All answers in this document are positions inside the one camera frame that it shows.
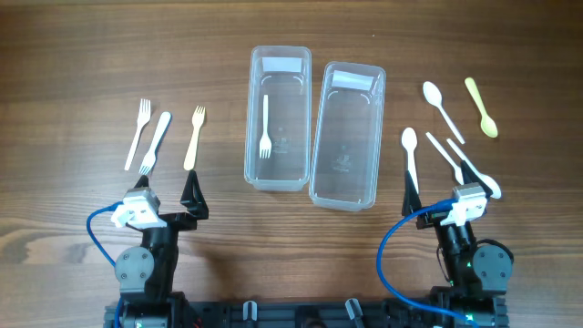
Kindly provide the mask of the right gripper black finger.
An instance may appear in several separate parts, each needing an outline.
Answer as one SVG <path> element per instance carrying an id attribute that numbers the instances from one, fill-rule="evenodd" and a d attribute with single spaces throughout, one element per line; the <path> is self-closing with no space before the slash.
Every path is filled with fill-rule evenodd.
<path id="1" fill-rule="evenodd" d="M 404 201 L 402 215 L 404 217 L 420 210 L 423 207 L 418 191 L 414 185 L 411 173 L 407 170 L 404 174 Z"/>
<path id="2" fill-rule="evenodd" d="M 492 196 L 493 191 L 478 177 L 465 160 L 460 162 L 460 168 L 465 184 L 478 183 L 486 193 L 488 199 Z"/>

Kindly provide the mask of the white spoon thin handle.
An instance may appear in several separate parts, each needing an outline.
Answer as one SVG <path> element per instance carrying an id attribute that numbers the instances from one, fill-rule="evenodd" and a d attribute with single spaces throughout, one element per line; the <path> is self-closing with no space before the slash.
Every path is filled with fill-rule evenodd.
<path id="1" fill-rule="evenodd" d="M 461 167 L 454 162 L 452 157 L 446 152 L 444 147 L 437 141 L 437 139 L 430 133 L 426 132 L 425 135 L 435 147 L 435 149 L 443 156 L 443 158 L 450 164 L 454 171 L 455 180 L 460 184 L 464 184 L 464 178 Z"/>

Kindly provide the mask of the yellow-green plastic spoon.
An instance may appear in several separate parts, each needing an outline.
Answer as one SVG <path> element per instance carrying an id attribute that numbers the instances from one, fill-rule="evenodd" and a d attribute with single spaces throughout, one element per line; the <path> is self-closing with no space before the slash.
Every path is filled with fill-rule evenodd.
<path id="1" fill-rule="evenodd" d="M 465 79 L 465 86 L 471 96 L 471 98 L 476 103 L 476 107 L 481 115 L 480 128 L 482 131 L 490 138 L 498 137 L 498 130 L 496 122 L 487 114 L 486 107 L 481 98 L 480 92 L 477 88 L 476 82 L 472 77 L 467 77 Z"/>

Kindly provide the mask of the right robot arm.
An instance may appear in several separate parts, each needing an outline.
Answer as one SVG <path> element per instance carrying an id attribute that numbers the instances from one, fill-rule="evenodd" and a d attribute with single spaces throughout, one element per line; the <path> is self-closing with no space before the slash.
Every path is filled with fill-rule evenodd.
<path id="1" fill-rule="evenodd" d="M 403 301 L 384 305 L 389 327 L 508 327 L 504 295 L 513 271 L 514 254 L 502 243 L 479 240 L 471 221 L 486 213 L 492 198 L 501 197 L 495 182 L 476 172 L 469 160 L 460 162 L 462 184 L 453 190 L 449 209 L 421 204 L 410 172 L 405 174 L 402 214 L 415 215 L 416 228 L 433 229 L 436 256 L 448 286 L 435 286 L 416 306 Z"/>

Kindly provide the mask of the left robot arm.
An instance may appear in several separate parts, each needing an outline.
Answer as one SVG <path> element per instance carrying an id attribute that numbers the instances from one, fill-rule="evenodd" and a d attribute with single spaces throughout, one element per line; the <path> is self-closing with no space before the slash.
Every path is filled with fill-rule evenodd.
<path id="1" fill-rule="evenodd" d="M 114 271 L 120 298 L 104 317 L 106 327 L 203 325 L 185 293 L 173 290 L 179 233 L 196 230 L 198 222 L 209 217 L 194 170 L 187 176 L 180 204 L 186 208 L 184 211 L 161 214 L 160 200 L 149 186 L 148 176 L 143 175 L 114 210 L 112 222 L 118 228 L 141 232 L 142 240 L 116 259 Z"/>

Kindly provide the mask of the right clear plastic container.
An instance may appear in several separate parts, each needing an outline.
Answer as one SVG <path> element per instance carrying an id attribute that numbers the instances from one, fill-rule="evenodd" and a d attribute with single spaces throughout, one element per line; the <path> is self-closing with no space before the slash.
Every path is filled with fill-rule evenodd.
<path id="1" fill-rule="evenodd" d="M 381 67 L 338 61 L 326 66 L 309 187 L 314 205 L 346 211 L 374 205 L 385 81 Z"/>

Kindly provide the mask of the clear plastic container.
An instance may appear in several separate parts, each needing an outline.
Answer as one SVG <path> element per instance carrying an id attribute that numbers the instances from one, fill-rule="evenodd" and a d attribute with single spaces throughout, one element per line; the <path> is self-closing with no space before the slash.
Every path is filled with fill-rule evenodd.
<path id="1" fill-rule="evenodd" d="M 309 187 L 314 205 L 346 211 L 374 205 L 385 81 L 381 67 L 338 61 L 326 66 Z"/>
<path id="2" fill-rule="evenodd" d="M 262 101 L 269 96 L 271 156 L 260 158 Z M 312 53 L 305 46 L 251 52 L 244 178 L 257 190 L 300 191 L 309 180 Z"/>

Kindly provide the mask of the white fork in container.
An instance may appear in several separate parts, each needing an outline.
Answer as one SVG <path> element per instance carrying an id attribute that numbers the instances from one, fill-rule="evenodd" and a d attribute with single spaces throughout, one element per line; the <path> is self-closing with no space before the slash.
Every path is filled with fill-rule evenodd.
<path id="1" fill-rule="evenodd" d="M 264 95 L 262 101 L 262 135 L 260 139 L 260 158 L 268 159 L 271 156 L 271 139 L 269 136 L 269 96 Z"/>

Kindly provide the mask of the left clear plastic container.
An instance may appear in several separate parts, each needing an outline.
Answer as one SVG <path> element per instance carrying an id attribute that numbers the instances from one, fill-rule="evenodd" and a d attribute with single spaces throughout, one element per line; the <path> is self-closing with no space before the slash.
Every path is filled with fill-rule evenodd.
<path id="1" fill-rule="evenodd" d="M 269 96 L 271 156 L 260 158 L 262 101 Z M 300 191 L 309 180 L 312 53 L 305 46 L 251 52 L 244 178 L 257 190 Z"/>

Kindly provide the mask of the white plastic fork far left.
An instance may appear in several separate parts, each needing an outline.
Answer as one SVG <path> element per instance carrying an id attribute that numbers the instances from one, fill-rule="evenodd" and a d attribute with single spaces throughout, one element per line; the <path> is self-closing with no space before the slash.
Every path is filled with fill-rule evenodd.
<path id="1" fill-rule="evenodd" d="M 124 166 L 124 170 L 128 171 L 131 167 L 131 163 L 132 160 L 135 156 L 137 147 L 138 147 L 138 142 L 140 139 L 140 135 L 142 132 L 142 129 L 149 123 L 151 118 L 151 103 L 149 99 L 145 99 L 142 98 L 140 100 L 140 104 L 139 104 L 139 109 L 138 109 L 138 118 L 137 118 L 137 128 L 136 128 L 136 132 L 134 135 L 134 138 L 132 140 L 129 152 L 128 152 L 128 156 L 126 159 L 126 163 Z"/>

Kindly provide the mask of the cream wooden fork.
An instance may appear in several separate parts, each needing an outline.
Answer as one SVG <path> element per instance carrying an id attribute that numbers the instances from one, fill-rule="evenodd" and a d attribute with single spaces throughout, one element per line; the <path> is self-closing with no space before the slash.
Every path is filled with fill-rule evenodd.
<path id="1" fill-rule="evenodd" d="M 197 148 L 199 143 L 199 133 L 205 121 L 206 108 L 197 106 L 192 116 L 193 132 L 187 149 L 186 157 L 183 162 L 184 170 L 193 170 L 195 168 Z"/>

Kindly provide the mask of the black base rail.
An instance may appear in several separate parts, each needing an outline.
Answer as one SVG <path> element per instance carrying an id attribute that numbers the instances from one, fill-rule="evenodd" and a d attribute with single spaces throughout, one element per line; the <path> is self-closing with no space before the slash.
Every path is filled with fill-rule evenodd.
<path id="1" fill-rule="evenodd" d="M 381 302 L 193 302 L 187 318 L 162 313 L 120 312 L 120 327 L 508 327 L 506 301 L 450 303 L 461 318 L 428 312 L 396 299 Z"/>

